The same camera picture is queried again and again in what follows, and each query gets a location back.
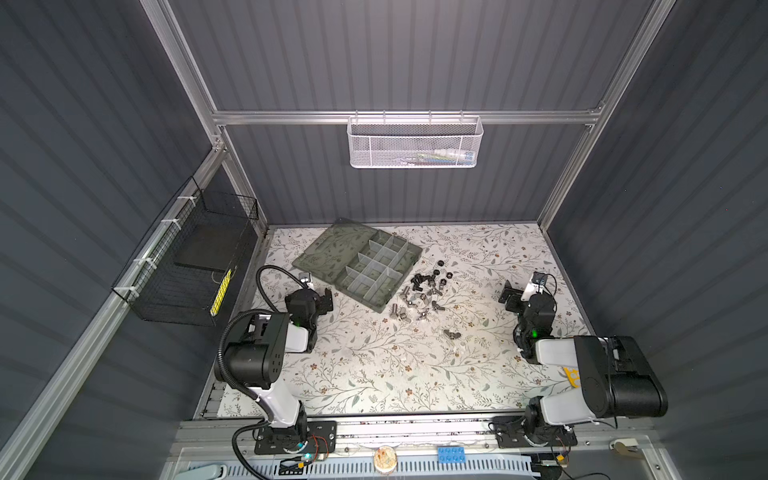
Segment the green compartment organizer box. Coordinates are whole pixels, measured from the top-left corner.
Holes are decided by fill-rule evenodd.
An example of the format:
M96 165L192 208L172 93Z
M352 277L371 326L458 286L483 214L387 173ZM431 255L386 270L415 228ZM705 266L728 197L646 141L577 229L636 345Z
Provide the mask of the green compartment organizer box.
M398 235L339 218L292 266L381 313L422 252L421 247Z

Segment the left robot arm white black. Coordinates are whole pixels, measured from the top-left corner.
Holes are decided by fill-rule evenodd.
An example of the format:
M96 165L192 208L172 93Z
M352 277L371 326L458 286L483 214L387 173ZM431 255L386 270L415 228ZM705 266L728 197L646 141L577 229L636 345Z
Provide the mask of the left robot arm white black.
M333 310L333 294L302 288L285 300L285 312L255 308L229 322L217 347L214 375L255 401L267 427L299 435L307 430L306 412L282 379L285 356L314 350L318 319Z

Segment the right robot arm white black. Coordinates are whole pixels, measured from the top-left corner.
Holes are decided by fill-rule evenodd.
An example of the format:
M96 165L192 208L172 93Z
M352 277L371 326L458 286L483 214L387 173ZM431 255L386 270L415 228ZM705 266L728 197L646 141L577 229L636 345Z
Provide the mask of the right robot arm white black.
M517 315L513 341L521 358L532 365L575 370L579 383L532 398L520 421L523 434L532 443L548 444L579 424L664 416L668 396L634 338L553 335L558 304L547 286L549 277L536 272L523 289L505 282L499 302Z

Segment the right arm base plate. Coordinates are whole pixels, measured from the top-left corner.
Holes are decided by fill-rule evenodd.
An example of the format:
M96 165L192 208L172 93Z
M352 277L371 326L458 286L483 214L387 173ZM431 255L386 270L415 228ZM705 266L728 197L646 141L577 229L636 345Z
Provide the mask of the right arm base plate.
M562 425L549 425L539 420L529 420L522 415L496 416L488 423L500 448L564 447L578 444L574 430Z

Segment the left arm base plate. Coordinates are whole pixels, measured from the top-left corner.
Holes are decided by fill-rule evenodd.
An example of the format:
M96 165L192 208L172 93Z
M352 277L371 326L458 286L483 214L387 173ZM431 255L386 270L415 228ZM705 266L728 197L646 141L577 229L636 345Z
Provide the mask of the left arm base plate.
M256 455L329 454L336 448L338 424L335 421L309 421L288 428L265 427L257 430Z

